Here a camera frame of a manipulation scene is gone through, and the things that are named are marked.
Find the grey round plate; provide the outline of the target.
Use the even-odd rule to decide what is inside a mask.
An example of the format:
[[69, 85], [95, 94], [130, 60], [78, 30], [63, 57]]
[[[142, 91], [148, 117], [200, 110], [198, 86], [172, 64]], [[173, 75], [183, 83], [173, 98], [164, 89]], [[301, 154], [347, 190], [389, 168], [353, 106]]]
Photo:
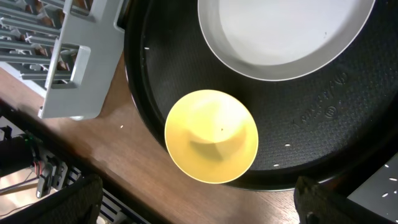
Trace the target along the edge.
[[375, 0], [198, 0], [215, 57], [269, 82], [313, 73], [337, 58], [366, 24]]

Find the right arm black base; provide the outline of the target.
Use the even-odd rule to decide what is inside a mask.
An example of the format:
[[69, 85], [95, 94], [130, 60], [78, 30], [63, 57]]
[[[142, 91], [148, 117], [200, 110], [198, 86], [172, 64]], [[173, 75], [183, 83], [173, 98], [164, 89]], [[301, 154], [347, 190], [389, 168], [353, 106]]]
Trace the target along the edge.
[[[61, 144], [37, 129], [20, 111], [1, 104], [1, 176], [22, 169], [33, 172], [26, 180], [1, 189], [1, 193], [9, 193], [25, 184], [35, 183], [34, 195], [40, 201], [82, 177], [98, 175], [61, 154], [61, 149]], [[102, 181], [103, 199], [97, 221], [104, 218], [110, 223], [147, 223], [140, 211], [133, 210], [131, 205], [120, 199], [120, 194], [105, 180]]]

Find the yellow bowl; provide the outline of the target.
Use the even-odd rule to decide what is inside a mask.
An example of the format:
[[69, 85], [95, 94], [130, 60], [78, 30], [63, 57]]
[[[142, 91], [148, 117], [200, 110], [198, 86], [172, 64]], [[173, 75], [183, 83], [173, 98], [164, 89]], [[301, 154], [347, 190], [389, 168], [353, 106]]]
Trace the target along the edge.
[[193, 91], [169, 111], [164, 140], [175, 165], [207, 184], [234, 181], [249, 170], [259, 133], [249, 110], [217, 90]]

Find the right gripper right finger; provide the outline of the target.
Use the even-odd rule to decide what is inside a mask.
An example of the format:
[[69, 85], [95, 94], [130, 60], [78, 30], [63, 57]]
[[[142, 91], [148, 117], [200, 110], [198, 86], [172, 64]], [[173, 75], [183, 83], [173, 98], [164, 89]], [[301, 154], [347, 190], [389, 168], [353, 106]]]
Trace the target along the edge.
[[294, 204], [301, 223], [393, 223], [303, 176], [295, 185]]

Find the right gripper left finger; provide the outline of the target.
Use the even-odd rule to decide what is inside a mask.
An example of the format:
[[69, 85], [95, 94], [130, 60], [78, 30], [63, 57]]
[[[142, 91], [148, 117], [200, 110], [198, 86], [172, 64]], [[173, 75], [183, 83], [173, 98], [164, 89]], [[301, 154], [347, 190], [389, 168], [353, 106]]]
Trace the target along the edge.
[[91, 174], [1, 220], [3, 224], [96, 223], [103, 199], [103, 181]]

